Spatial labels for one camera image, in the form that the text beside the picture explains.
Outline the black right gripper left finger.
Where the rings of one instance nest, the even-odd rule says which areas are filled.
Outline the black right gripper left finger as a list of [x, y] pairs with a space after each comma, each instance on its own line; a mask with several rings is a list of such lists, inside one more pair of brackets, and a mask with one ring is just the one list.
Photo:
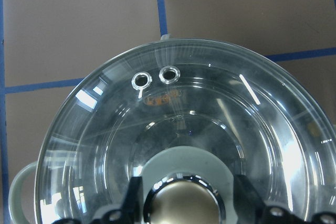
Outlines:
[[143, 206], [143, 179], [132, 177], [123, 203], [119, 207], [103, 207], [106, 211], [98, 214], [93, 223], [141, 223]]

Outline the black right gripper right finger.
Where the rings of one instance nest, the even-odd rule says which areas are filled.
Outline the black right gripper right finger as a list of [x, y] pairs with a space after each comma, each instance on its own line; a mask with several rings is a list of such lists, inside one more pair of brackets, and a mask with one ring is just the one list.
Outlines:
[[235, 212], [238, 223], [335, 223], [333, 212], [319, 212], [305, 221], [285, 208], [265, 204], [245, 175], [235, 176]]

